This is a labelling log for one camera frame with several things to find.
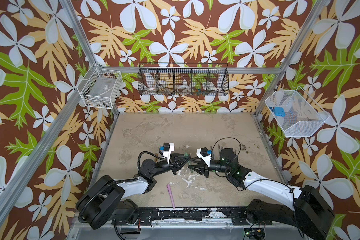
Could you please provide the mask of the pink pen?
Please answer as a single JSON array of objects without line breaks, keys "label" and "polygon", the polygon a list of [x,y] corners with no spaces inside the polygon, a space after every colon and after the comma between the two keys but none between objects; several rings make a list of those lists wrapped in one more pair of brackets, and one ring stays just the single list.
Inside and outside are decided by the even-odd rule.
[{"label": "pink pen", "polygon": [[169,196],[170,196],[172,208],[175,210],[175,209],[176,209],[176,205],[175,205],[175,201],[174,201],[174,197],[173,197],[173,193],[172,193],[172,189],[171,189],[171,185],[170,185],[170,184],[167,184],[167,191],[168,191]]}]

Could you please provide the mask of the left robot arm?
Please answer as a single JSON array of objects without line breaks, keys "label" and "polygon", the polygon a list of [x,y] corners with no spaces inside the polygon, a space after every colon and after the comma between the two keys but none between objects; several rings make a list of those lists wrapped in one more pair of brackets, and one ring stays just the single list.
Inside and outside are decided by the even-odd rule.
[{"label": "left robot arm", "polygon": [[93,230],[99,229],[108,221],[127,225],[138,221],[140,208],[128,197],[150,192],[156,185],[155,176],[181,170],[191,157],[185,154],[170,153],[168,158],[158,157],[141,161],[143,155],[156,155],[143,151],[138,156],[138,173],[131,179],[115,180],[109,175],[102,176],[77,202],[78,220],[89,224]]}]

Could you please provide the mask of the white tape roll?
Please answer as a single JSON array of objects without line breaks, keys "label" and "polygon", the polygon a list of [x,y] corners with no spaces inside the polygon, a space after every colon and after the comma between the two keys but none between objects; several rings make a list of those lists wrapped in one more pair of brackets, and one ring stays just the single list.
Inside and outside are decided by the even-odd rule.
[{"label": "white tape roll", "polygon": [[188,85],[178,85],[177,91],[181,93],[189,92],[191,90],[190,86]]}]

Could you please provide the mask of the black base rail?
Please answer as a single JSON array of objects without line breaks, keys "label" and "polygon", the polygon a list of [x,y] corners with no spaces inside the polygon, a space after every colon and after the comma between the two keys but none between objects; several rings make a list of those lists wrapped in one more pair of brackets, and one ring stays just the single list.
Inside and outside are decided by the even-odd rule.
[{"label": "black base rail", "polygon": [[113,223],[119,226],[152,226],[154,221],[174,220],[180,223],[201,223],[208,220],[227,220],[229,225],[249,226],[246,207],[220,207],[220,208],[140,208],[128,220],[116,219]]}]

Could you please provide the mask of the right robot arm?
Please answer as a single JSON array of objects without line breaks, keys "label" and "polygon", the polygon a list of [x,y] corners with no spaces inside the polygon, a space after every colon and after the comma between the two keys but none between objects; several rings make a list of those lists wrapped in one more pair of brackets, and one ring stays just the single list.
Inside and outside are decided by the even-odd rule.
[{"label": "right robot arm", "polygon": [[250,223],[279,222],[297,227],[313,240],[327,238],[335,214],[317,189],[312,186],[290,186],[263,177],[241,166],[232,148],[222,149],[219,160],[214,160],[212,153],[207,148],[198,149],[189,168],[205,177],[210,172],[224,173],[225,178],[238,190],[253,191],[277,201],[276,204],[251,201],[246,207]]}]

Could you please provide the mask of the blue object in basket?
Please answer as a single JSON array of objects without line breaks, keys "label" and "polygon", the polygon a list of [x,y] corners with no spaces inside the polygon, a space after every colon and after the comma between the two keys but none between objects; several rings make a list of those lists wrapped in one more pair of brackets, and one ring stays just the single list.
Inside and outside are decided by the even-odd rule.
[{"label": "blue object in basket", "polygon": [[276,117],[285,117],[286,112],[282,107],[272,107],[272,112]]}]

